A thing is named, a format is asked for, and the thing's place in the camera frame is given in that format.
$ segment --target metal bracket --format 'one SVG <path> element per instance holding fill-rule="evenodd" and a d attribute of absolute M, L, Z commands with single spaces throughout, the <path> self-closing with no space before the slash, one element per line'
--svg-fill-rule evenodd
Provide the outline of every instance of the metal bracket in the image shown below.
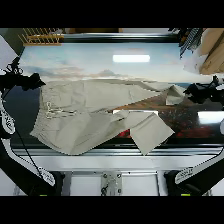
<path fill-rule="evenodd" d="M 101 176 L 101 196 L 122 195 L 121 172 L 104 172 Z"/>

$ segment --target beige pants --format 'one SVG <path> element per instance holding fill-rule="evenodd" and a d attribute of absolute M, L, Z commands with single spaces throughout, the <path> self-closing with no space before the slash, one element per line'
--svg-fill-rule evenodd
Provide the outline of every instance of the beige pants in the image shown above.
<path fill-rule="evenodd" d="M 168 91 L 168 104 L 180 103 L 183 90 L 155 82 L 51 82 L 41 89 L 40 110 L 31 135 L 59 152 L 79 155 L 130 129 L 131 137 L 146 155 L 172 135 L 172 129 L 152 112 L 106 111 L 163 91 Z"/>

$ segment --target sky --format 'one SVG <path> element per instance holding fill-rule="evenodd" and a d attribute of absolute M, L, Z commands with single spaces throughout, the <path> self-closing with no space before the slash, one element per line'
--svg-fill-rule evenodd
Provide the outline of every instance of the sky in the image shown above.
<path fill-rule="evenodd" d="M 113 55 L 149 55 L 145 63 L 113 62 Z M 180 60 L 177 43 L 64 43 L 62 46 L 28 46 L 20 66 L 23 75 L 37 72 L 44 82 L 80 79 L 143 79 L 160 82 L 210 82 L 211 76 L 183 70 L 192 55 Z"/>

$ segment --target table surface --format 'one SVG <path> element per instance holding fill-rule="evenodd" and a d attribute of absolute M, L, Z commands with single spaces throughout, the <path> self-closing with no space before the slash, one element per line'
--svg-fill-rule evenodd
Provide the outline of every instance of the table surface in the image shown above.
<path fill-rule="evenodd" d="M 115 63 L 113 55 L 150 55 L 148 63 Z M 182 87 L 192 82 L 209 83 L 211 76 L 202 76 L 183 70 L 184 62 L 191 56 L 187 51 L 179 59 L 177 43 L 64 43 L 62 46 L 26 47 L 21 56 L 23 75 L 38 72 L 45 82 L 53 80 L 86 80 L 92 78 L 141 78 L 175 83 Z M 166 94 L 143 100 L 118 109 L 156 110 L 175 134 L 170 144 L 224 144 L 220 122 L 224 118 L 220 103 L 206 101 L 197 105 L 187 98 L 179 105 L 165 106 Z M 5 107 L 15 119 L 15 124 L 28 148 L 44 147 L 30 136 L 39 109 L 39 89 L 22 91 L 14 87 L 6 98 Z M 123 133 L 120 137 L 129 138 Z M 12 146 L 21 142 L 16 134 Z"/>

